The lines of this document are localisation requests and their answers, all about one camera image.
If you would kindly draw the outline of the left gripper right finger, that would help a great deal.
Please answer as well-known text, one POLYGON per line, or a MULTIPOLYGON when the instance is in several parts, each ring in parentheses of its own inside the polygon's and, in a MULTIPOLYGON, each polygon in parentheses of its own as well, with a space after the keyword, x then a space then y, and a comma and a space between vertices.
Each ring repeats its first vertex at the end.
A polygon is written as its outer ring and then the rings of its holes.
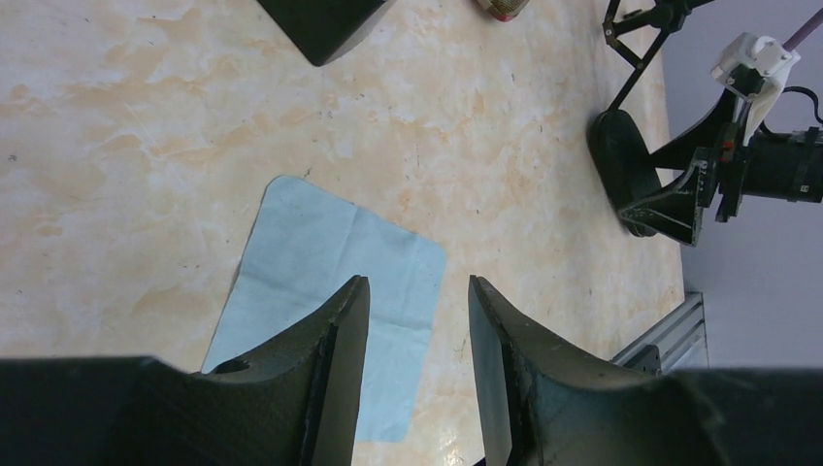
POLYGON ((647 375, 521 313, 487 279, 468 288, 487 465, 818 465, 817 369, 647 375))

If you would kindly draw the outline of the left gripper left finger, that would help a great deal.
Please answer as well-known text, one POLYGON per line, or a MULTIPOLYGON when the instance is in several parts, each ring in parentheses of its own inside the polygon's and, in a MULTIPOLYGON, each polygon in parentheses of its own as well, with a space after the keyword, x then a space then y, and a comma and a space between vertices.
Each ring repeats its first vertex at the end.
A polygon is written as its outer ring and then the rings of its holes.
POLYGON ((347 465, 370 316, 364 277, 209 373, 149 356, 5 359, 5 465, 347 465))

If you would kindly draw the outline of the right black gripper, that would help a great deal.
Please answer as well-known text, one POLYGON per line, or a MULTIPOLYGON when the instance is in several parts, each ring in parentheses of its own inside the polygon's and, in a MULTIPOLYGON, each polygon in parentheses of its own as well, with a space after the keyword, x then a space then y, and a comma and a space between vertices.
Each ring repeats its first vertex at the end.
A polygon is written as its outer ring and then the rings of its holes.
POLYGON ((729 90, 687 131, 645 159, 653 169, 678 171, 674 180, 617 209, 618 217, 640 233, 661 234, 693 247, 702 231, 704 209, 723 178, 744 153, 749 105, 729 90))

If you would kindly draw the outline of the plaid glasses case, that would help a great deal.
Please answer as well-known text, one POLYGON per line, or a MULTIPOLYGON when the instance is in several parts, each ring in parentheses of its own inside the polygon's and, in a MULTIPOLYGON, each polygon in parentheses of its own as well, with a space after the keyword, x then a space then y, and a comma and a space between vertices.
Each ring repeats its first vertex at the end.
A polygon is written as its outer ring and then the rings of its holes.
POLYGON ((477 0, 480 8, 501 22, 517 17, 529 0, 477 0))

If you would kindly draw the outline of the blue cleaning cloth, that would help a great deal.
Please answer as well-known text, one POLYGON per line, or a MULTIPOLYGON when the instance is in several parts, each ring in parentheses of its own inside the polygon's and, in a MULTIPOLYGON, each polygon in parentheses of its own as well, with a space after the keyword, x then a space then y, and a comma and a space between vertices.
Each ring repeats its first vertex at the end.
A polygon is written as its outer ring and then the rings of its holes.
POLYGON ((304 180, 267 186, 204 371, 304 318, 351 277, 370 284, 356 428, 360 441, 409 430, 445 268, 444 249, 304 180))

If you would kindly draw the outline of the black textured glasses case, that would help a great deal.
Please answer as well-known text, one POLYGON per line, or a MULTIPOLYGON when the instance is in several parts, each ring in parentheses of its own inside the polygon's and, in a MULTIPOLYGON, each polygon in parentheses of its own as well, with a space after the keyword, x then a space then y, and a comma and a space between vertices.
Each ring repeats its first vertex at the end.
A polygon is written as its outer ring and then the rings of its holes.
POLYGON ((600 113, 589 126, 587 145, 620 223, 636 237, 655 236, 653 229, 625 220, 618 213, 662 187, 656 169, 646 160, 649 151, 632 117, 623 110, 600 113))

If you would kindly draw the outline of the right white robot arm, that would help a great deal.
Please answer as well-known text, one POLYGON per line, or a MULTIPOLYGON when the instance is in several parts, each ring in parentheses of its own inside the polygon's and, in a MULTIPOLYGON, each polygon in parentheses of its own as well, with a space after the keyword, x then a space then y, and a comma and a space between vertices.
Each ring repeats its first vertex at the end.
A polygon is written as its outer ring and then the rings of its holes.
POLYGON ((747 196, 821 203, 821 126, 791 133, 758 126, 744 138, 752 111, 752 104, 726 90, 701 120, 642 156, 642 167, 678 175, 618 207, 620 220, 639 236, 662 234, 694 247, 711 205, 717 207, 715 221, 726 223, 747 196))

